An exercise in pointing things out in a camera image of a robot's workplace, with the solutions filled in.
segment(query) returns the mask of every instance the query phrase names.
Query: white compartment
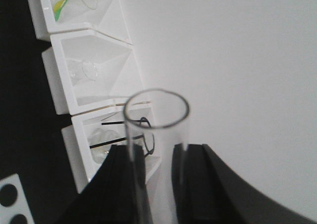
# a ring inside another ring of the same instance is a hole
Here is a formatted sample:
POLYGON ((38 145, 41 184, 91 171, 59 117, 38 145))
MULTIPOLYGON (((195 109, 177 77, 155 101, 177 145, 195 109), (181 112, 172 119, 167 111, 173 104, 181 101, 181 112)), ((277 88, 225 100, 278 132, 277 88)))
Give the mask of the white compartment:
MULTIPOLYGON (((101 125, 102 122, 123 121, 123 106, 113 106, 85 114, 72 117, 73 126, 62 130, 66 150, 69 156, 77 190, 80 193, 87 183, 93 178, 101 164, 94 161, 91 145, 92 137, 96 131, 102 130, 104 133, 114 130, 120 137, 125 137, 124 124, 101 125)), ((140 104, 135 112, 140 117, 150 117, 152 115, 149 104, 140 104)), ((146 182, 152 177, 160 165, 159 147, 155 148, 153 155, 146 157, 147 177, 146 182)))
POLYGON ((57 114, 122 103, 143 89, 132 46, 93 30, 51 35, 42 53, 57 114))
POLYGON ((38 39, 49 40, 53 33, 94 29, 131 43, 120 0, 68 0, 57 21, 53 8, 60 0, 28 1, 38 39))

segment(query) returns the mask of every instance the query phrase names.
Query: white surface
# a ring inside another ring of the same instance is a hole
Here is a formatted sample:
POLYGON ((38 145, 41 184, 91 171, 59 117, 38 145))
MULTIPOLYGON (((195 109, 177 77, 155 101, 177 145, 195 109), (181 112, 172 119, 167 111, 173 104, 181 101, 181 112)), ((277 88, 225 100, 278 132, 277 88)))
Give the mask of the white surface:
POLYGON ((191 104, 190 142, 317 221, 317 0, 121 0, 145 87, 191 104))
MULTIPOLYGON (((89 146, 95 145, 91 144, 93 134, 99 129, 104 132, 114 130, 120 137, 125 137, 124 124, 101 125, 102 122, 124 121, 122 110, 123 106, 121 105, 76 115, 72 117, 73 126, 63 129, 63 137, 78 192, 81 192, 84 185, 90 182, 101 166, 93 160, 89 148, 89 146)), ((140 104, 135 108, 135 113, 140 114, 139 117, 148 116, 149 111, 150 106, 148 104, 140 104)), ((156 147, 153 155, 146 157, 146 182, 159 168, 160 163, 160 148, 156 147)))
POLYGON ((81 193, 89 181, 85 172, 83 160, 80 155, 74 127, 72 125, 65 127, 61 130, 61 132, 63 135, 76 189, 78 193, 81 193))
POLYGON ((24 191, 18 174, 13 174, 7 178, 0 180, 0 190, 7 184, 12 184, 16 188, 18 194, 15 203, 9 207, 0 205, 0 223, 9 224, 11 219, 18 214, 22 214, 27 219, 28 224, 34 224, 33 217, 26 201, 24 191))
POLYGON ((51 42, 43 61, 57 114, 120 103, 143 89, 131 45, 92 30, 54 34, 51 42))
POLYGON ((53 7, 60 0, 28 1, 38 39, 49 40, 53 33, 94 29, 131 43, 120 0, 96 0, 94 10, 86 7, 82 0, 68 0, 58 21, 55 21, 53 7))

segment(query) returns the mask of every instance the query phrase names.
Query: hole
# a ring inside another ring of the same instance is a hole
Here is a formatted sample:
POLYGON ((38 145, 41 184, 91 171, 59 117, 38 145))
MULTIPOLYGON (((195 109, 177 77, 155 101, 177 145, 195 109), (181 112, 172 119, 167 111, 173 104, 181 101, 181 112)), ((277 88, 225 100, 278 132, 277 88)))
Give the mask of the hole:
POLYGON ((28 220, 22 214, 15 215, 10 221, 10 224, 27 224, 27 223, 28 223, 28 220))
POLYGON ((13 205, 18 197, 18 191, 12 184, 6 184, 0 190, 0 204, 4 207, 13 205))

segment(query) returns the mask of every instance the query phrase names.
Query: black background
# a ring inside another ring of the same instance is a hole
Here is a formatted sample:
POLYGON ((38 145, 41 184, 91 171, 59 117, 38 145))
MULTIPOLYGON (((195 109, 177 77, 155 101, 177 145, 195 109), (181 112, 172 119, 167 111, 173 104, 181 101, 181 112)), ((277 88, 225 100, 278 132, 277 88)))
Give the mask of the black background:
POLYGON ((35 223, 51 224, 77 192, 27 0, 0 0, 0 179, 18 173, 35 223))

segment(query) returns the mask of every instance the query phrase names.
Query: white rack with holes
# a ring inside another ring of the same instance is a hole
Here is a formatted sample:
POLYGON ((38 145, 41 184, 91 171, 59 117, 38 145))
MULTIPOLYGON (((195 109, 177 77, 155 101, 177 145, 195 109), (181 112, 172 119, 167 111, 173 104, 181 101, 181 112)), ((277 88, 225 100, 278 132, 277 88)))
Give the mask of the white rack with holes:
POLYGON ((34 224, 19 175, 0 180, 0 223, 34 224))
MULTIPOLYGON (((123 106, 111 106, 72 117, 72 126, 62 130, 66 150, 69 156, 77 191, 80 193, 100 168, 111 145, 90 148, 109 140, 125 137, 124 124, 102 125, 103 122, 123 121, 123 106)), ((139 117, 152 118, 151 105, 139 104, 134 110, 139 117)), ((124 145, 126 141, 116 142, 124 145)), ((147 167, 146 182, 159 168, 160 150, 155 147, 152 155, 145 158, 147 167)))
POLYGON ((38 39, 50 40, 50 34, 93 29, 127 43, 131 39, 120 0, 28 0, 38 39), (61 8, 58 19, 54 9, 61 8))

